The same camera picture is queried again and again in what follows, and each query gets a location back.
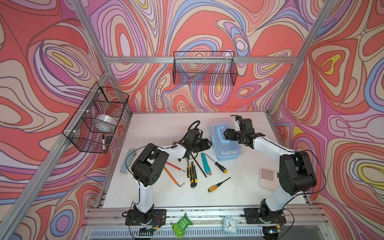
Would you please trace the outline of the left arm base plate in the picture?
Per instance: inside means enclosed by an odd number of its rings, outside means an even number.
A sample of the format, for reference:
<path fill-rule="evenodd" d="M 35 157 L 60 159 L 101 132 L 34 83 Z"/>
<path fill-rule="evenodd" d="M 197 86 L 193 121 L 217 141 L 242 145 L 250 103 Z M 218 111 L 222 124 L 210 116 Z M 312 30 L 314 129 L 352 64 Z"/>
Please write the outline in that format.
<path fill-rule="evenodd" d="M 129 210 L 125 216 L 126 226 L 162 226 L 166 223 L 167 210 L 155 209 L 142 213 L 139 210 Z"/>

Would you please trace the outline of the light blue plastic tool box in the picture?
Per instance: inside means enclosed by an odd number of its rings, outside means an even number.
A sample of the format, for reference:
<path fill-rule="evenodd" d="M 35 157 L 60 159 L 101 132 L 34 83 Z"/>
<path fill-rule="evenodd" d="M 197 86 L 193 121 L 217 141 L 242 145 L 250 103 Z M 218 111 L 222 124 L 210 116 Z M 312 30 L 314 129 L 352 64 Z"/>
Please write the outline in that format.
<path fill-rule="evenodd" d="M 226 140 L 224 131 L 226 129 L 234 129 L 234 122 L 230 118 L 215 119 L 211 122 L 210 134 L 219 162 L 236 160 L 242 153 L 241 147 L 236 141 Z"/>

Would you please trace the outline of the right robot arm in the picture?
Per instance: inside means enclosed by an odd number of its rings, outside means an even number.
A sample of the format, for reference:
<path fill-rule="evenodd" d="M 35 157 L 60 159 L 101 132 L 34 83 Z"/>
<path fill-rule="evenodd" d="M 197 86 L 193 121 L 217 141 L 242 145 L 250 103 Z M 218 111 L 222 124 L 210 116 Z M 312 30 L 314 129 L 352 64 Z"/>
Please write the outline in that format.
<path fill-rule="evenodd" d="M 256 133 L 251 119 L 244 119 L 239 115 L 234 117 L 235 128 L 224 131 L 225 139 L 262 152 L 279 163 L 280 186 L 262 200 L 258 211 L 259 219 L 270 223 L 283 213 L 292 199 L 317 185 L 311 159 L 305 151 L 287 149 L 272 142 L 266 135 Z"/>

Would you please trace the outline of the small yellow handle screwdriver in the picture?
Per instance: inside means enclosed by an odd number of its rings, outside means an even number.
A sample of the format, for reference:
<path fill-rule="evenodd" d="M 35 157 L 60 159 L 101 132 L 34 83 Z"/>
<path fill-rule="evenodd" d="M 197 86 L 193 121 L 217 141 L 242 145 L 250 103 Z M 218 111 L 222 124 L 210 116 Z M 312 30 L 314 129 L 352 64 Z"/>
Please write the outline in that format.
<path fill-rule="evenodd" d="M 217 183 L 216 185 L 213 185 L 212 187 L 210 187 L 209 189 L 208 189 L 208 192 L 209 193 L 212 193 L 212 192 L 214 192 L 217 188 L 219 188 L 223 183 L 225 183 L 227 180 L 229 180 L 231 177 L 229 177 L 229 178 L 227 178 L 226 180 L 224 180 L 224 181 L 222 181 L 222 182 L 220 182 L 220 183 Z"/>

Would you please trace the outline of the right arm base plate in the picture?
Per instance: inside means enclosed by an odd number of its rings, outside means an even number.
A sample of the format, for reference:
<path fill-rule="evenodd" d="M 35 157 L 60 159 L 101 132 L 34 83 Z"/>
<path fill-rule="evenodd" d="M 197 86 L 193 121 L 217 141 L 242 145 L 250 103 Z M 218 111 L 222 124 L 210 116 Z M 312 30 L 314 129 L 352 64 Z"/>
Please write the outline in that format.
<path fill-rule="evenodd" d="M 246 218 L 247 224 L 277 224 L 284 225 L 287 223 L 283 210 L 272 212 L 268 208 L 245 208 L 243 217 Z"/>

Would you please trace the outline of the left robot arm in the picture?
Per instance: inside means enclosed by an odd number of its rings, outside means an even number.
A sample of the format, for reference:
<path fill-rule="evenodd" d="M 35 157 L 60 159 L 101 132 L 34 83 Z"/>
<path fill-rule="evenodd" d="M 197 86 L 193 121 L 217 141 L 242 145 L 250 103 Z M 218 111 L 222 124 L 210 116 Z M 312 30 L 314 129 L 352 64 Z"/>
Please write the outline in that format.
<path fill-rule="evenodd" d="M 170 146 L 147 144 L 131 167 L 133 177 L 139 182 L 139 202 L 135 211 L 148 214 L 153 210 L 153 185 L 157 182 L 168 160 L 185 159 L 192 154 L 209 150 L 213 143 L 203 138 L 203 131 L 194 128 Z"/>

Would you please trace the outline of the screwdriver black orange handle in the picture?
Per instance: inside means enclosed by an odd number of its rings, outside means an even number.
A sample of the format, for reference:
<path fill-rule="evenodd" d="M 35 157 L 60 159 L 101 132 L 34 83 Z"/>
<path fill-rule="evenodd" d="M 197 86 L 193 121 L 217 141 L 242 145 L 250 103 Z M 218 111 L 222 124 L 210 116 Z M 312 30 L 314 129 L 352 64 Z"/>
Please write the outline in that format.
<path fill-rule="evenodd" d="M 208 157 L 210 160 L 212 160 L 215 163 L 215 165 L 220 169 L 221 172 L 223 172 L 225 174 L 228 173 L 228 170 L 225 167 L 220 165 L 217 161 L 213 160 L 213 158 L 211 158 L 208 154 L 206 154 L 206 157 Z"/>

